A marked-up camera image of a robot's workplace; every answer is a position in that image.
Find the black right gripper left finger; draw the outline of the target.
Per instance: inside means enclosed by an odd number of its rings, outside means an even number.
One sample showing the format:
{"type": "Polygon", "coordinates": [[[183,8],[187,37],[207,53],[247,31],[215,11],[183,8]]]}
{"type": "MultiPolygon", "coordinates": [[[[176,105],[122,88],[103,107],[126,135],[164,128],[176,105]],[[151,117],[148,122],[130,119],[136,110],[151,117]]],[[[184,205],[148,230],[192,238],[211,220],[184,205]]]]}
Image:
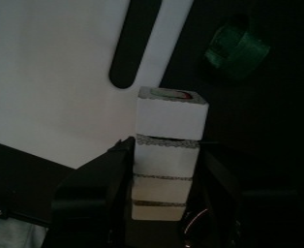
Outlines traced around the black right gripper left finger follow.
{"type": "Polygon", "coordinates": [[[60,184],[43,248],[126,248],[126,206],[136,140],[120,140],[60,184]]]}

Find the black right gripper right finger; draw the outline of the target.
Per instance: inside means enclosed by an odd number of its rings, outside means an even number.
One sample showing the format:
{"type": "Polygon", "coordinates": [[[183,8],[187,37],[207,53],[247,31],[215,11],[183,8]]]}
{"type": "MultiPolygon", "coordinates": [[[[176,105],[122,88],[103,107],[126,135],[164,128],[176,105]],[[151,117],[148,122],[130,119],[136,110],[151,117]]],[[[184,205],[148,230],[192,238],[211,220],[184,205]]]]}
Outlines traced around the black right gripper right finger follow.
{"type": "Polygon", "coordinates": [[[239,180],[207,148],[198,160],[194,188],[180,222],[186,248],[239,248],[242,192],[239,180]]]}

